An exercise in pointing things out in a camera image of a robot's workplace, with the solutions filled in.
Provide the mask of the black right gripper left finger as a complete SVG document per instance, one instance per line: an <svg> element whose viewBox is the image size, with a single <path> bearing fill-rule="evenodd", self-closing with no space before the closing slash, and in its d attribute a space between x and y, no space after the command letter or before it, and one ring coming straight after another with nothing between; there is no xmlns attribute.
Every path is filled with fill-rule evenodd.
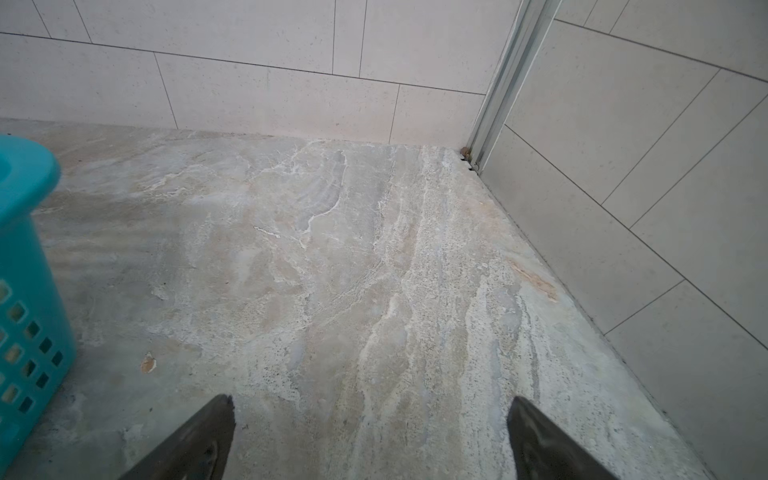
<svg viewBox="0 0 768 480"><path fill-rule="evenodd" d="M222 479L235 427L233 398L219 394L120 479Z"/></svg>

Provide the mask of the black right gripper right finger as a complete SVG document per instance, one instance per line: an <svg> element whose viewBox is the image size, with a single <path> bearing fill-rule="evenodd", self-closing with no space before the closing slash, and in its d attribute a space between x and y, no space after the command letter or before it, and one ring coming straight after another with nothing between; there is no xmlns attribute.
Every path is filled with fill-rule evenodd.
<svg viewBox="0 0 768 480"><path fill-rule="evenodd" d="M617 480L525 397L514 397L506 424L517 479Z"/></svg>

